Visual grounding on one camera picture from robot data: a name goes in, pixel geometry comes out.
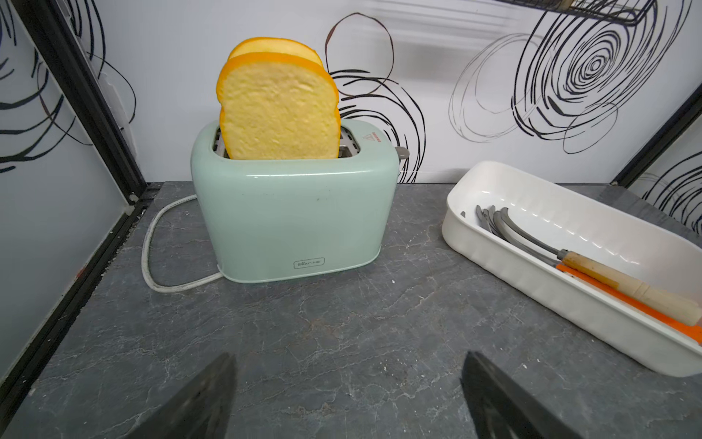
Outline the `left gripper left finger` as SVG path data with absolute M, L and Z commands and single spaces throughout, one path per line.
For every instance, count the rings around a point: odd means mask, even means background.
M 223 438 L 237 389 L 236 358 L 223 353 L 166 404 L 129 433 L 130 438 Z

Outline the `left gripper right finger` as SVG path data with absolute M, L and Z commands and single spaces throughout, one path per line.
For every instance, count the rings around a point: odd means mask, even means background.
M 480 352 L 466 353 L 460 382 L 479 438 L 580 436 Z

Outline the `orange handle sickle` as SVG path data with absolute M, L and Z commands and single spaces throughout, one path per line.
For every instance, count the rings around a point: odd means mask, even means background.
M 680 333 L 688 338 L 691 338 L 692 340 L 694 340 L 694 342 L 696 342 L 696 344 L 701 343 L 701 325 L 699 324 L 699 322 L 696 325 L 689 327 L 687 325 L 684 325 L 684 324 L 677 322 L 676 320 L 674 320 L 672 318 L 668 318 L 667 316 L 655 311 L 651 307 L 648 307 L 647 305 L 643 305 L 643 304 L 631 299 L 630 297 L 625 296 L 624 294 L 621 294 L 617 291 L 614 291 L 614 289 L 611 289 L 607 285 L 601 284 L 600 282 L 590 278 L 590 276 L 586 276 L 585 274 L 582 274 L 582 273 L 579 273 L 573 269 L 570 269 L 570 267 L 566 267 L 565 265 L 562 265 L 561 263 L 559 263 L 558 266 L 553 267 L 553 268 L 563 272 L 564 274 L 568 274 L 568 275 L 582 281 L 585 284 L 588 284 L 588 285 L 591 285 L 595 288 L 598 288 L 601 291 L 609 294 L 610 296 L 613 296 L 613 297 L 627 303 L 627 305 L 630 305 L 631 307 L 634 307 L 635 309 L 643 312 L 647 316 L 650 316 L 651 318 L 658 320 L 659 322 L 663 323 L 667 327 L 670 327 L 671 329 L 674 329 L 678 333 Z

